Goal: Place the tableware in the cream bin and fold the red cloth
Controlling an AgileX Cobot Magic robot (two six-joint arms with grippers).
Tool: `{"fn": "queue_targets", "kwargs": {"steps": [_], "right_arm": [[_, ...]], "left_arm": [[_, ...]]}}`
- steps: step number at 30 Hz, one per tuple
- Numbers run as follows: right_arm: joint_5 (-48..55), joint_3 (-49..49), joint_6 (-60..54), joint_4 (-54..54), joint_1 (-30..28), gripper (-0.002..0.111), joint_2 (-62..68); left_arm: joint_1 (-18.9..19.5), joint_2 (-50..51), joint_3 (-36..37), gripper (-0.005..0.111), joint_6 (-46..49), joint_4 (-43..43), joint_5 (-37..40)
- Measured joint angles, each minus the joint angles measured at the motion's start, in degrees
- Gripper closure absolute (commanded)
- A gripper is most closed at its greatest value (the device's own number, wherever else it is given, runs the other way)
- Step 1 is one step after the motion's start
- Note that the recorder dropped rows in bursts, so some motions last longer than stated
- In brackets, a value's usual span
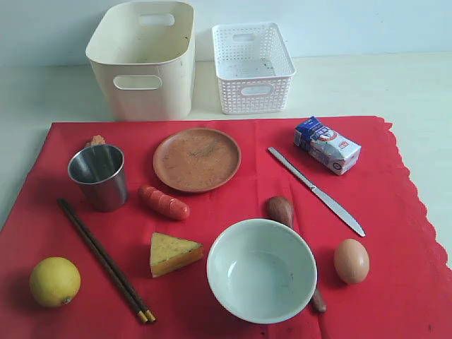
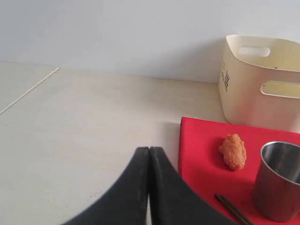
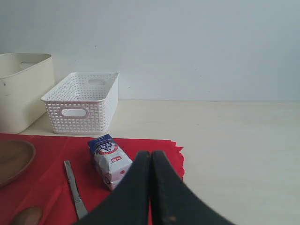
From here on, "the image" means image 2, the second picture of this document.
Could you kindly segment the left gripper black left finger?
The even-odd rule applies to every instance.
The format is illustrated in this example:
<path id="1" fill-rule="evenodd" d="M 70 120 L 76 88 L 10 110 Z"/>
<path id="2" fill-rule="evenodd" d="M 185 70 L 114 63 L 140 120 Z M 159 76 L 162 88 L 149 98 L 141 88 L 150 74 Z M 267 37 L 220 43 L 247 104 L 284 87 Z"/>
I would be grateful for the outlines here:
<path id="1" fill-rule="evenodd" d="M 144 225 L 147 213 L 148 147 L 135 150 L 115 183 L 66 225 Z"/>

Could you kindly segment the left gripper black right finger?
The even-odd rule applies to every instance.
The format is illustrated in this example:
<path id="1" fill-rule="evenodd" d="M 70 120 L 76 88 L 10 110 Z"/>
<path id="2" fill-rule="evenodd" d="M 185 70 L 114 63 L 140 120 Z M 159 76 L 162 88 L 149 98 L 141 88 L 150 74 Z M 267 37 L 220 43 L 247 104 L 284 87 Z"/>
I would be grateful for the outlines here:
<path id="1" fill-rule="evenodd" d="M 161 147 L 150 148 L 149 195 L 153 225 L 234 225 L 180 177 Z"/>

